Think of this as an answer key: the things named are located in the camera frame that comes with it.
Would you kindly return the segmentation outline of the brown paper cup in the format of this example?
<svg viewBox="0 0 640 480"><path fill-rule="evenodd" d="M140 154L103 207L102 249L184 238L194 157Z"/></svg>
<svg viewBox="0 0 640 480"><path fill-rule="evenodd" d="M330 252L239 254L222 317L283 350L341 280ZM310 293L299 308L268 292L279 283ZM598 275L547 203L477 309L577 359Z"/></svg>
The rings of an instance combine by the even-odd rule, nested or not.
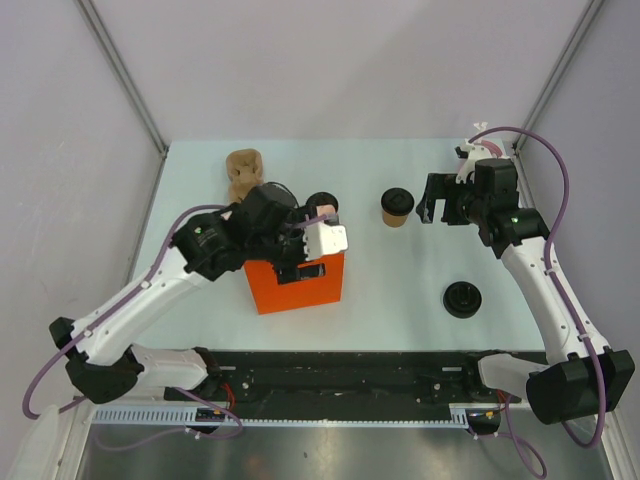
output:
<svg viewBox="0 0 640 480"><path fill-rule="evenodd" d="M383 222L391 228L399 228L403 226L406 223L407 218L408 218L407 214L396 215L393 213L389 213L387 211L382 212Z"/></svg>

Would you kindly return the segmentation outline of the orange paper bag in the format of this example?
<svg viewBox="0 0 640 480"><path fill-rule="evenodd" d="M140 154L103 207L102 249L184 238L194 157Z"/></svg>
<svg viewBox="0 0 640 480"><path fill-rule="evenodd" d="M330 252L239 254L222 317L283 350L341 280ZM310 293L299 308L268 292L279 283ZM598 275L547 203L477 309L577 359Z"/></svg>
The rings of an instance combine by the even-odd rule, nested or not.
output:
<svg viewBox="0 0 640 480"><path fill-rule="evenodd" d="M266 261L248 261L244 272L260 315L337 303L342 297L345 254L307 262L324 263L326 275L288 285L277 283L277 270Z"/></svg>

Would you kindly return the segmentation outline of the black cup lid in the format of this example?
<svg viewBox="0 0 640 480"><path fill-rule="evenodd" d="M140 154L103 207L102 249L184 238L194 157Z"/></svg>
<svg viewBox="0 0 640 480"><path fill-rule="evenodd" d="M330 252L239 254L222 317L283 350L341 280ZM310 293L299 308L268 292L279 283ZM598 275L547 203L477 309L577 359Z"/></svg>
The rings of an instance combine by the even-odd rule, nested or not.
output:
<svg viewBox="0 0 640 480"><path fill-rule="evenodd" d="M393 216L408 215L414 208L414 205L415 200L413 195L404 188L389 188L381 196L382 210Z"/></svg>
<svg viewBox="0 0 640 480"><path fill-rule="evenodd" d="M306 201L308 206L324 206L331 205L335 211L339 209L339 202L337 198L329 192L316 192L312 194Z"/></svg>

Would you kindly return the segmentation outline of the brown pulp cup carrier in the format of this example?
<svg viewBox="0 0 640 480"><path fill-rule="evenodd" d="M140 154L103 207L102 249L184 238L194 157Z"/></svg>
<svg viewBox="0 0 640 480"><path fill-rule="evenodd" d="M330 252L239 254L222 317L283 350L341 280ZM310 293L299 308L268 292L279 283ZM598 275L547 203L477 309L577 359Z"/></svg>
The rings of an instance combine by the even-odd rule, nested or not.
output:
<svg viewBox="0 0 640 480"><path fill-rule="evenodd" d="M264 183L261 153L252 148L231 152L226 158L226 172L230 181L229 201L239 203L253 187Z"/></svg>

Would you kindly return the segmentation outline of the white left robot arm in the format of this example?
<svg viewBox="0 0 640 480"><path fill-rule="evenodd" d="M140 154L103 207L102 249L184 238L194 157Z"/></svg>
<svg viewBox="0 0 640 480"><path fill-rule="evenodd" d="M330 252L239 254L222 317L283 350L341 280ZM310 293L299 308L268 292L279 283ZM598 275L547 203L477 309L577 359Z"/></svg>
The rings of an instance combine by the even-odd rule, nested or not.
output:
<svg viewBox="0 0 640 480"><path fill-rule="evenodd" d="M335 217L331 204L300 206L274 182L252 188L241 202L185 211L141 277L92 314L50 324L71 383L95 404L124 396L150 374L134 342L165 310L248 261L288 269L318 259L304 243L307 230Z"/></svg>

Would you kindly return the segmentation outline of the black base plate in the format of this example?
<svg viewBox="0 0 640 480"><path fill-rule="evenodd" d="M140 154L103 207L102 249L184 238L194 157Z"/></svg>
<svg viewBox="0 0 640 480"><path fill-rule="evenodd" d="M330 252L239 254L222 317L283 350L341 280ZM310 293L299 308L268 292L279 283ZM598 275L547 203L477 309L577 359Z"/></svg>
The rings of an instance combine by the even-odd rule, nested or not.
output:
<svg viewBox="0 0 640 480"><path fill-rule="evenodd" d="M429 403L444 399L479 402L497 398L495 391L481 382L478 364L498 353L211 351L213 375L189 391L207 400L230 391L238 402L275 391L409 394Z"/></svg>

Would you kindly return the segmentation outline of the stack of black lids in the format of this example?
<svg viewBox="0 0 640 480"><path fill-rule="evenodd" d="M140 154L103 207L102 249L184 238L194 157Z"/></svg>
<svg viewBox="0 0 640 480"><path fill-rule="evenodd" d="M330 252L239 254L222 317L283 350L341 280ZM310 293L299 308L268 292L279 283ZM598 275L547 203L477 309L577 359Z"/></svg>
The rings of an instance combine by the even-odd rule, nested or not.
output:
<svg viewBox="0 0 640 480"><path fill-rule="evenodd" d="M482 294L474 284L457 281L445 289L442 302L450 315L459 319L468 319L481 308Z"/></svg>

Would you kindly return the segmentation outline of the pink cylindrical holder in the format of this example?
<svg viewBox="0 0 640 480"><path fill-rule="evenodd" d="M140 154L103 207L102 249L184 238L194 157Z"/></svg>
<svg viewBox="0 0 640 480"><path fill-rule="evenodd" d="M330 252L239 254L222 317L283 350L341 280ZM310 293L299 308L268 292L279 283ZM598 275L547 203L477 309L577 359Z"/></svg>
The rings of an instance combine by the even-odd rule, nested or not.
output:
<svg viewBox="0 0 640 480"><path fill-rule="evenodd" d="M476 142L475 145L486 149L495 158L501 158L503 156L502 149L491 141L481 140Z"/></svg>

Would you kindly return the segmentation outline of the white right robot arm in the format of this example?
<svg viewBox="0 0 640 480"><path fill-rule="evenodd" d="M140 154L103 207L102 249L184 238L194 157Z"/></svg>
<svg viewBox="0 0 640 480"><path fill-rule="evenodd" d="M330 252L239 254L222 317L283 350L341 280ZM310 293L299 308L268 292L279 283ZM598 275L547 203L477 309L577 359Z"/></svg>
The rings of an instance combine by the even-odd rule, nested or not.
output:
<svg viewBox="0 0 640 480"><path fill-rule="evenodd" d="M550 242L541 214L523 208L518 174L509 159L474 162L465 175L431 173L416 208L424 224L433 221L437 201L450 226L474 224L519 286L545 348L545 365L495 353L463 373L461 388L473 401L496 389L526 400L546 424L568 422L614 410L635 363L616 351L588 320Z"/></svg>

